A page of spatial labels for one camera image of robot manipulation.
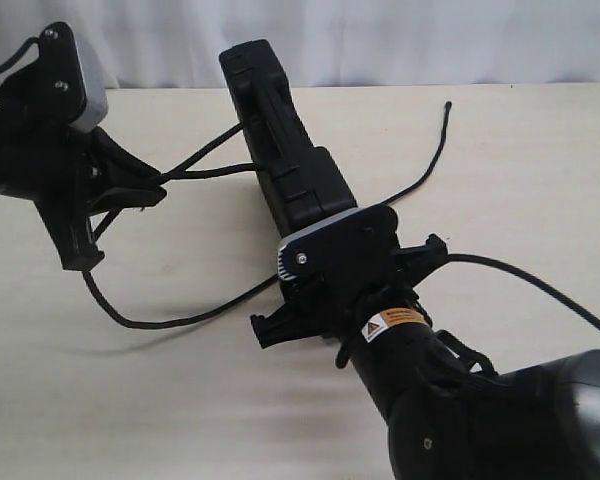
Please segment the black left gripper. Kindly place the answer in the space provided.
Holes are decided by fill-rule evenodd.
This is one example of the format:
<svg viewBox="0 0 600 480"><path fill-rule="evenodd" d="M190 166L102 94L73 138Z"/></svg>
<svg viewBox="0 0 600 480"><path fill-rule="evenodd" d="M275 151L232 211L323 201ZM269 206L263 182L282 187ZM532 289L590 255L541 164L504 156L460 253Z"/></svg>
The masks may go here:
<svg viewBox="0 0 600 480"><path fill-rule="evenodd" d="M0 195L32 202L65 270L90 270L103 258L91 215L154 207L167 196L157 188L91 187L95 172L91 131L78 132L41 111L38 92L0 89ZM101 127L92 151L113 177L150 184L160 175L121 147Z"/></svg>

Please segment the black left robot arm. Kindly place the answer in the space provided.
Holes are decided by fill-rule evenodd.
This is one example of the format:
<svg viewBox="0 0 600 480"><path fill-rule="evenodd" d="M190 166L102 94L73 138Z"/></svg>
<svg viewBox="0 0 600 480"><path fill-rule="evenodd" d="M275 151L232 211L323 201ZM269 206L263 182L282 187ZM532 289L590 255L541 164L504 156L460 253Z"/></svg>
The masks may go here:
<svg viewBox="0 0 600 480"><path fill-rule="evenodd" d="M0 94L0 195L34 204L65 270L103 260L92 216L153 207L167 195L159 171L101 128L107 113L102 104L72 118Z"/></svg>

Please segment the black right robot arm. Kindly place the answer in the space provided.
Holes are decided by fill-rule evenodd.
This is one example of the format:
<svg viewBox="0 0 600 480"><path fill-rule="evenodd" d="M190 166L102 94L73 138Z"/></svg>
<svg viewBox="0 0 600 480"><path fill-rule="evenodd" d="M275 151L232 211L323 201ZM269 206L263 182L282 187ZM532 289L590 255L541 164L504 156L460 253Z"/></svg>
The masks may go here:
<svg viewBox="0 0 600 480"><path fill-rule="evenodd" d="M387 427L397 479L600 479L600 349L501 374L483 353L437 330L416 285L453 262L430 236L285 238L285 298L251 319L262 347L323 336L352 366Z"/></svg>

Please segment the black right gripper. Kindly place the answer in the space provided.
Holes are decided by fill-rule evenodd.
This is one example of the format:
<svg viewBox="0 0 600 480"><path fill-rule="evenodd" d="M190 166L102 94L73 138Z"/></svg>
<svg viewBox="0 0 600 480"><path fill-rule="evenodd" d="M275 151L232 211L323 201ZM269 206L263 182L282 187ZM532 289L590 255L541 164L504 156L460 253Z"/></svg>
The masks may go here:
<svg viewBox="0 0 600 480"><path fill-rule="evenodd" d="M406 307L432 320L415 286L447 259L446 243L431 234L424 244L402 248L397 236L329 253L314 273L281 282L284 304L269 316L250 317L263 348L323 336L345 342L359 333L364 315Z"/></svg>

